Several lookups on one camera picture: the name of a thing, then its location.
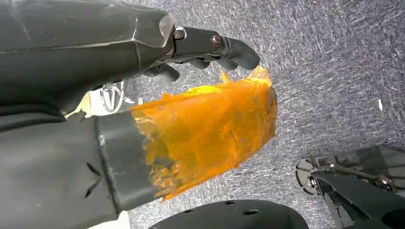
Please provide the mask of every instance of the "orange plastic bag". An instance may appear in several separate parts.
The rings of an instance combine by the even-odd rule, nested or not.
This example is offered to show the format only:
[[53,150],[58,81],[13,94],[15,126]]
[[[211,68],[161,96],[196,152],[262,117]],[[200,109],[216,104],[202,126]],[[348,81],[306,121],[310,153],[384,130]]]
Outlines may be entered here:
[[275,134],[277,100],[266,69],[249,77],[164,94],[131,108],[147,138],[143,148],[150,179],[171,198],[254,155]]

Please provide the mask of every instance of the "metal screw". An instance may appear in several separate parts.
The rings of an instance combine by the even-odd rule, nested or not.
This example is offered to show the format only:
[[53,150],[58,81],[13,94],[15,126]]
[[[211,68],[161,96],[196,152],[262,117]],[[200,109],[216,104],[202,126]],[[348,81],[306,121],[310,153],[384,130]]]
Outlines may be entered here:
[[315,179],[313,177],[309,177],[307,180],[307,185],[309,187],[315,188],[316,187]]
[[211,42],[214,44],[215,47],[218,47],[222,43],[222,38],[218,34],[213,34],[211,37]]
[[176,31],[173,32],[173,37],[174,37],[174,39],[179,40],[179,39],[182,39],[184,37],[184,34],[183,34],[182,31],[176,30]]

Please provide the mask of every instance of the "black plastic part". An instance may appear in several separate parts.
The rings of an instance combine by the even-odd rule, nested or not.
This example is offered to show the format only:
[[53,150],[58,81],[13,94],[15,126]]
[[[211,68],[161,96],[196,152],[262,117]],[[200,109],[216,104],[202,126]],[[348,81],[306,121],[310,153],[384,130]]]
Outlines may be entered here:
[[148,71],[144,73],[144,75],[149,77],[161,75],[163,78],[169,81],[176,81],[180,77],[180,73],[167,64],[149,68]]
[[[184,38],[175,41],[173,61],[189,62],[199,69],[208,67],[209,62],[217,61],[222,67],[233,70],[238,66],[252,70],[260,62],[259,55],[246,43],[221,37],[217,32],[184,27],[181,31]],[[217,35],[221,43],[215,45],[212,37]]]
[[198,69],[206,69],[208,66],[210,66],[210,62],[202,61],[202,60],[198,60],[198,59],[190,60],[189,64],[191,64],[193,67],[198,68]]
[[244,69],[253,70],[259,65],[259,55],[249,47],[245,42],[232,38],[225,38],[229,42],[230,53],[226,60],[230,60],[238,64]]
[[118,212],[131,210],[156,198],[159,191],[149,178],[142,142],[130,112],[100,118],[98,123],[106,173]]
[[2,228],[83,229],[116,219],[95,120],[0,133]]
[[130,112],[0,132],[1,227],[85,229],[153,200],[143,139]]
[[228,70],[235,70],[238,67],[238,64],[235,61],[230,61],[230,60],[223,60],[223,61],[217,61],[220,66],[223,68],[226,68]]
[[229,200],[192,208],[149,229],[308,229],[295,210],[265,200]]
[[[301,160],[296,175],[304,191],[325,199],[338,229],[405,228],[403,217],[398,217],[405,210],[405,198],[394,193],[405,186],[404,168],[404,153],[375,146]],[[314,187],[306,184],[310,177]],[[373,179],[381,177],[396,188],[377,187]]]

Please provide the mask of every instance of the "hole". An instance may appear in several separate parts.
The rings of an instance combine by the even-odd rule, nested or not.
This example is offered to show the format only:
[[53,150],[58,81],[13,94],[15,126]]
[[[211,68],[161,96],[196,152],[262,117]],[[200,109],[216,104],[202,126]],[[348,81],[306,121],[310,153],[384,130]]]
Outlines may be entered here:
[[225,204],[234,204],[234,203],[236,203],[236,200],[228,200],[227,202],[225,202]]
[[385,225],[392,229],[404,229],[405,228],[405,208],[397,209],[388,212],[382,218]]
[[92,171],[97,176],[101,176],[101,173],[96,168],[94,168],[90,163],[86,163],[86,164],[87,164],[87,167],[90,169],[90,171]]
[[93,183],[92,185],[90,185],[90,187],[87,189],[86,194],[85,194],[85,198],[87,198],[91,192],[93,192],[93,190],[97,187],[98,183],[100,183],[100,178],[97,179],[97,181],[95,183]]
[[259,213],[259,210],[253,209],[253,210],[246,210],[246,211],[243,211],[243,214],[244,214],[245,216],[254,215],[254,214],[256,214],[256,213]]
[[98,178],[97,178],[97,180],[96,180],[93,184],[91,184],[91,185],[89,186],[89,188],[87,189],[86,194],[85,194],[85,198],[89,197],[89,195],[93,192],[93,190],[97,187],[97,185],[98,185],[98,184],[100,183],[100,181],[101,181],[101,173],[100,173],[96,168],[94,168],[90,163],[87,163],[87,167],[90,169],[90,171],[91,171],[92,173],[96,174],[96,175],[98,176]]

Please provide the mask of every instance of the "robotic hand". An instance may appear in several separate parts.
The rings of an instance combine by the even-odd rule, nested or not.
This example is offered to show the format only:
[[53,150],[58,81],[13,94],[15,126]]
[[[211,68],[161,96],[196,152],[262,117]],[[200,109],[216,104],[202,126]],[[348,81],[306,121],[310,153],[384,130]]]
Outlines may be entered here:
[[260,58],[242,41],[217,32],[174,28],[174,17],[115,0],[1,3],[1,104],[48,104],[75,109],[105,83],[142,74],[179,73],[167,63],[203,69],[254,69]]
[[11,0],[0,9],[2,228],[88,228],[157,198],[129,112],[64,118],[87,91],[142,74],[176,80],[170,62],[260,61],[244,42],[175,29],[166,12],[120,1]]

